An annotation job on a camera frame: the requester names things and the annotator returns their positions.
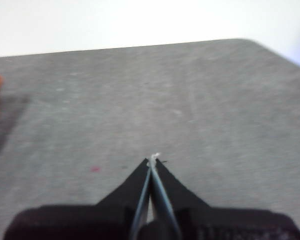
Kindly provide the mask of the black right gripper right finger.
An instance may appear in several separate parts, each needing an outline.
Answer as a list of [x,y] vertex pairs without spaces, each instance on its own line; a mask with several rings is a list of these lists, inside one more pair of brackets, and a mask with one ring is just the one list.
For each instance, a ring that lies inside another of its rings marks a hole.
[[183,185],[159,159],[156,159],[155,167],[178,221],[182,217],[188,217],[190,210],[210,208],[206,202]]

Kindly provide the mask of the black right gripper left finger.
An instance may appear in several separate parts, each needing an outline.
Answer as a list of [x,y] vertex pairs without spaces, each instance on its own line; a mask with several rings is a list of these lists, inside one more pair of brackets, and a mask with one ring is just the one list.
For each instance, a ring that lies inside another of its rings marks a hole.
[[108,221],[131,222],[146,183],[149,167],[144,159],[115,190],[104,197],[97,205],[97,213]]

